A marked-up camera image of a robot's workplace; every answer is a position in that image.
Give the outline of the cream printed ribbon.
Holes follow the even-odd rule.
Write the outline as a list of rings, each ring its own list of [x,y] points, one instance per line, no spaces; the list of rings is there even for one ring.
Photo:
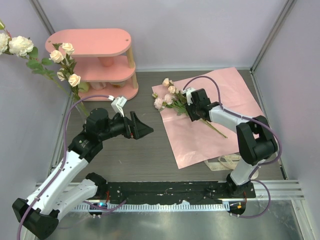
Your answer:
[[[230,177],[237,185],[242,185],[250,180],[254,180],[259,176],[258,165],[251,165],[245,162],[240,155],[228,154],[219,156],[217,162],[204,163],[211,171],[232,170]]]

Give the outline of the purple pink wrapping paper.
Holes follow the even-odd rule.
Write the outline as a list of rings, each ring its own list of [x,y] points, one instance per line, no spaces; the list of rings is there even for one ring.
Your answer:
[[[205,89],[211,102],[222,104],[238,114],[256,117],[262,110],[236,68],[223,68],[208,72],[208,78],[175,81],[182,90],[184,86],[196,90]],[[178,115],[170,108],[160,112],[171,149],[179,169],[238,152],[237,135],[219,124],[208,126],[201,120],[192,122],[185,114]]]

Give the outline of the pink flower bouquet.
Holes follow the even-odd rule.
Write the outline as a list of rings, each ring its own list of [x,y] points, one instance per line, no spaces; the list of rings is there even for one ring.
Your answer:
[[[172,80],[165,78],[162,85],[167,88],[168,93],[164,97],[160,97],[157,93],[153,93],[154,107],[159,111],[163,111],[165,108],[173,109],[177,116],[185,114],[188,116],[185,104],[187,103],[187,98],[183,96],[182,91],[174,86]]]

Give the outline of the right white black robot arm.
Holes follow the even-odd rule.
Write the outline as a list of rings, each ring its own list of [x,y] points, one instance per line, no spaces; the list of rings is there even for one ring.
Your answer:
[[[244,191],[254,172],[278,151],[274,134],[267,119],[259,115],[249,117],[235,113],[220,102],[211,102],[202,88],[182,91],[186,97],[185,108],[191,121],[207,120],[236,133],[240,160],[226,178],[226,193],[233,198]]]

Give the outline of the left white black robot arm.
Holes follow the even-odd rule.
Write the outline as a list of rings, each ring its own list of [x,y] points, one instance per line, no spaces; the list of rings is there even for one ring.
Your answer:
[[[138,140],[153,131],[133,111],[130,118],[120,113],[109,118],[106,109],[93,109],[83,130],[65,148],[64,156],[54,171],[27,199],[17,198],[12,204],[19,225],[40,240],[48,238],[59,221],[80,202],[92,197],[100,200],[106,195],[106,180],[95,173],[64,193],[74,177],[103,149],[103,141],[119,135]]]

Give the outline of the cream rose flower stem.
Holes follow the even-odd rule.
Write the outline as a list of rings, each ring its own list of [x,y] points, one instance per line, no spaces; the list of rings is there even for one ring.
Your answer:
[[[72,92],[72,100],[77,102],[80,100],[79,86],[81,77],[75,73],[77,62],[72,57],[75,48],[71,43],[65,42],[53,43],[52,46],[54,50],[49,54],[49,60],[60,65],[60,69],[56,73],[57,78],[61,82],[68,82]]]

